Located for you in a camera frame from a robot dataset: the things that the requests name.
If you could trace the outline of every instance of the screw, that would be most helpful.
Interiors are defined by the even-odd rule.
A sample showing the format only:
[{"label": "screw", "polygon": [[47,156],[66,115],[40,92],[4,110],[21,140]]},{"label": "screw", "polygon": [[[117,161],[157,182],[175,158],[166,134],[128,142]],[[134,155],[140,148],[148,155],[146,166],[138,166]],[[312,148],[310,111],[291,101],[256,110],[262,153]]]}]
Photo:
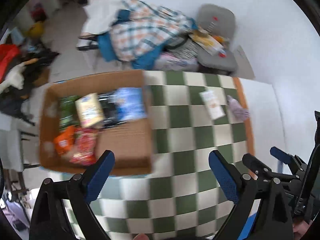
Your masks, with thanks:
[{"label": "screw", "polygon": [[82,177],[81,174],[75,174],[72,178],[73,178],[74,180],[79,180],[79,179],[81,179],[81,177]]},{"label": "screw", "polygon": [[242,175],[242,178],[244,178],[245,180],[250,180],[251,176],[249,174],[245,173]]},{"label": "screw", "polygon": [[276,184],[280,184],[280,180],[278,178],[273,178],[273,182]]},{"label": "screw", "polygon": [[50,178],[46,178],[46,179],[44,179],[44,181],[43,181],[43,184],[49,184],[51,182],[51,179]]}]

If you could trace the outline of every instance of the white box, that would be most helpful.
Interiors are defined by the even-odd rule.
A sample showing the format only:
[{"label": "white box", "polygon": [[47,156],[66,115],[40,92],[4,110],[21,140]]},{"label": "white box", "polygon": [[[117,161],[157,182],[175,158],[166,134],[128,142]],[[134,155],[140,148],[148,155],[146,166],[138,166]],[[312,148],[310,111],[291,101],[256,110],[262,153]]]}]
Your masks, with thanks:
[{"label": "white box", "polygon": [[226,115],[213,91],[204,91],[199,94],[209,112],[211,120],[216,120]]}]

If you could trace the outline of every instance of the snack bag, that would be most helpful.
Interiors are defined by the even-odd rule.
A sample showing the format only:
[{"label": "snack bag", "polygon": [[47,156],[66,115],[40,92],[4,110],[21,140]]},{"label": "snack bag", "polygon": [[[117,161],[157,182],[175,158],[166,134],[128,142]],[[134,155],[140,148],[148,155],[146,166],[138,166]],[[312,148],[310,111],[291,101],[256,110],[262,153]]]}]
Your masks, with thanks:
[{"label": "snack bag", "polygon": [[75,127],[68,126],[63,133],[57,136],[53,142],[55,143],[56,151],[59,155],[63,155],[70,151],[74,144]]},{"label": "snack bag", "polygon": [[71,163],[89,166],[96,163],[94,147],[96,145],[98,130],[92,128],[79,128],[76,131],[75,145],[68,153]]}]

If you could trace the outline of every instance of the blue gripper pad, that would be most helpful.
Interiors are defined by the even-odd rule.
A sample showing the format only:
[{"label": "blue gripper pad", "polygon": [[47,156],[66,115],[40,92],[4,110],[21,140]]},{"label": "blue gripper pad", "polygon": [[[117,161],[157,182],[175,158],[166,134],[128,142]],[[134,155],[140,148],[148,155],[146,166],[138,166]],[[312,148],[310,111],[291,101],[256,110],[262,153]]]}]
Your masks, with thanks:
[{"label": "blue gripper pad", "polygon": [[237,204],[239,201],[237,186],[228,170],[217,157],[215,150],[209,154],[209,166],[219,182],[226,198]]},{"label": "blue gripper pad", "polygon": [[290,164],[291,163],[291,155],[281,151],[277,147],[271,147],[270,154],[277,158],[279,161],[283,162],[284,164]]},{"label": "blue gripper pad", "polygon": [[95,201],[101,190],[103,185],[105,184],[107,178],[109,177],[109,174],[115,165],[115,155],[113,152],[109,151],[108,156],[104,159],[104,161],[100,164],[99,168],[95,172],[95,174],[92,176],[89,183],[87,183],[87,195],[86,195],[86,202],[90,203],[92,201]]}]

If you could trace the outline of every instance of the blue package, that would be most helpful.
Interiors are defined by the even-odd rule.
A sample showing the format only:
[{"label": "blue package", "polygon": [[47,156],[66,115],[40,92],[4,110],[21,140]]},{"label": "blue package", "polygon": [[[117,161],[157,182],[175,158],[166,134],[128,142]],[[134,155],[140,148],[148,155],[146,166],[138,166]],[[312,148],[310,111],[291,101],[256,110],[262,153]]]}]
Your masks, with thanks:
[{"label": "blue package", "polygon": [[146,118],[142,88],[119,88],[115,93],[118,120],[128,121]]}]

